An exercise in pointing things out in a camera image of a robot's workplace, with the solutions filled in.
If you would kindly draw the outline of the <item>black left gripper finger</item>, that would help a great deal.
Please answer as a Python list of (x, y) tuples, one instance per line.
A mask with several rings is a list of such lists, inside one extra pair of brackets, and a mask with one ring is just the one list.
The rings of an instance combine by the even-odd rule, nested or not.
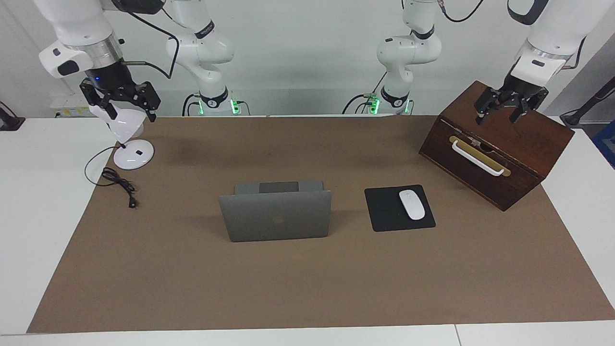
[(482, 125), (484, 123), (486, 116), (490, 114), (492, 110), (494, 102), (495, 99), (479, 99), (475, 102), (475, 110), (477, 112), (475, 122), (478, 125)]
[(525, 116), (525, 114), (527, 114), (527, 112), (529, 111), (531, 111), (531, 107), (529, 106), (529, 103), (527, 103), (527, 101), (519, 101), (514, 111), (509, 116), (509, 121), (512, 124), (517, 124), (518, 121), (520, 121), (521, 118)]

